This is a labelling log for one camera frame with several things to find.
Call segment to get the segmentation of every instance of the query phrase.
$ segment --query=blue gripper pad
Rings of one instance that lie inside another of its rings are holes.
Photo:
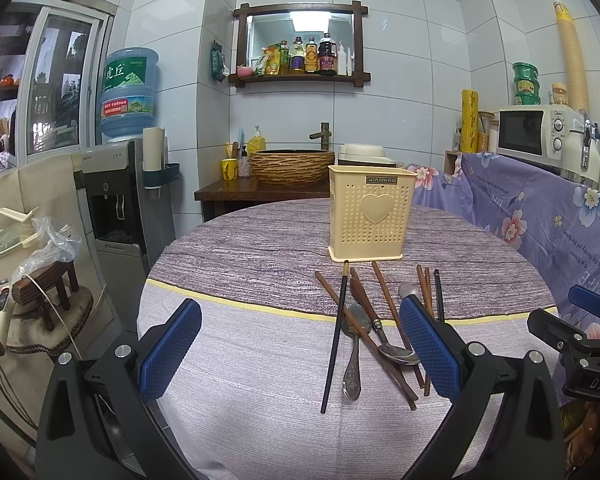
[[[573,285],[569,289],[569,301],[600,318],[600,295],[583,286]]]
[[[194,300],[182,302],[154,347],[138,367],[138,392],[144,402],[159,399],[202,327],[202,311]]]
[[[462,387],[458,361],[442,341],[432,322],[436,321],[424,312],[424,308],[416,305],[412,296],[402,300],[400,323],[411,346],[420,358],[438,395],[456,402]]]

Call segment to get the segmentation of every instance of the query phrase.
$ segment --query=bronze faucet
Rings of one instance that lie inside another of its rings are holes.
[[[320,137],[320,149],[324,152],[329,151],[329,137],[332,133],[329,131],[329,123],[320,123],[320,131],[316,134],[311,134],[309,138],[311,140]]]

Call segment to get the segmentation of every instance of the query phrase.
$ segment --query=wooden stool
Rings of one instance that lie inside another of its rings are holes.
[[[71,304],[69,303],[69,298],[64,290],[64,281],[62,280],[62,276],[65,272],[69,276],[71,291],[78,292],[78,279],[75,275],[73,262],[53,262],[46,267],[34,270],[30,275],[45,292],[54,286],[58,292],[58,297],[60,298],[60,306],[62,306],[63,310],[69,310]],[[11,285],[11,297],[13,298],[13,301],[21,305],[35,300],[38,304],[38,311],[45,324],[45,328],[50,332],[54,329],[54,322],[47,310],[44,295],[40,292],[40,289],[36,287],[36,284],[27,276]]]

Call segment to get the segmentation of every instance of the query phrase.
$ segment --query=yellow stripe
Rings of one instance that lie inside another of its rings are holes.
[[[265,306],[258,305],[255,303],[242,303],[240,301],[234,300],[226,300],[225,298],[217,298],[216,296],[210,296],[208,294],[202,294],[201,292],[193,292],[192,290],[187,290],[186,288],[179,288],[178,286],[168,285],[167,283],[159,282],[157,280],[152,280],[148,278],[146,283],[151,285],[158,286],[163,288],[164,290],[170,290],[171,292],[177,292],[178,294],[182,294],[183,296],[187,296],[188,298],[195,298],[197,300],[205,300],[205,301],[213,301],[214,303],[220,303],[227,306],[234,306],[236,308],[242,308],[244,310],[254,310],[256,312],[265,312],[266,314],[273,314],[274,316],[283,316],[283,317],[297,317],[299,319],[309,319],[311,321],[329,321],[335,322],[335,318],[333,316],[324,316],[323,314],[308,314],[306,312],[298,312],[297,310],[284,310],[282,308],[275,308],[273,306]],[[556,314],[558,312],[557,307],[551,306],[545,309],[547,312],[551,314]],[[449,325],[473,325],[478,323],[490,323],[493,321],[506,321],[511,319],[526,319],[529,316],[528,313],[522,314],[505,314],[500,316],[484,316],[484,317],[476,317],[473,319],[447,319],[446,322]],[[395,326],[395,321],[392,319],[383,319],[382,324],[385,326]]]

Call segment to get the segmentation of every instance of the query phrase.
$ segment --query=wooden countertop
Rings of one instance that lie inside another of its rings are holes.
[[[282,202],[303,198],[328,198],[329,181],[305,187],[266,186],[255,178],[237,178],[236,180],[218,180],[194,193],[196,200],[204,201],[238,201],[253,200],[255,202]]]

